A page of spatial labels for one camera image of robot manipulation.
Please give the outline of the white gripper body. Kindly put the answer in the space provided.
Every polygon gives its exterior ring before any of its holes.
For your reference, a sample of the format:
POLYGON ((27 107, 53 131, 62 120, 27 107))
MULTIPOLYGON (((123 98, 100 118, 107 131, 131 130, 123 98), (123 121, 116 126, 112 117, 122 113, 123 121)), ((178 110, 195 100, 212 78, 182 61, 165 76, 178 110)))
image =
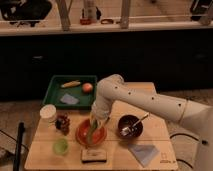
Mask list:
POLYGON ((105 120, 109 117, 111 110, 111 101, 95 100, 91 108, 91 115, 97 120, 105 120))

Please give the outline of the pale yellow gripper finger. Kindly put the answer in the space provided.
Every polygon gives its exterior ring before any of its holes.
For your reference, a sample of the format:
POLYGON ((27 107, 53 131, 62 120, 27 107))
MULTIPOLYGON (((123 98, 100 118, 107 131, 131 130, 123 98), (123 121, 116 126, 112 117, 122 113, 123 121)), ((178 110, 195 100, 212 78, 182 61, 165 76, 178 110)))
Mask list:
POLYGON ((94 115, 90 116, 89 121, 90 121, 90 128, 92 130, 96 130, 100 127, 100 121, 94 115))

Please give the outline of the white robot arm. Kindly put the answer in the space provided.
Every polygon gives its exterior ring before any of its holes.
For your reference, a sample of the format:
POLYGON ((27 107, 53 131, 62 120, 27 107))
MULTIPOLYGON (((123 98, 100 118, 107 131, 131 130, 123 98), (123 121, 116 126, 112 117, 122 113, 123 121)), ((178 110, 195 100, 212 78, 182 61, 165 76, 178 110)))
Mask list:
POLYGON ((97 83, 96 98, 91 107, 92 119, 106 120, 116 100, 177 123, 197 134, 199 143, 194 171, 213 171, 213 106, 129 88, 121 75, 113 74, 97 83))

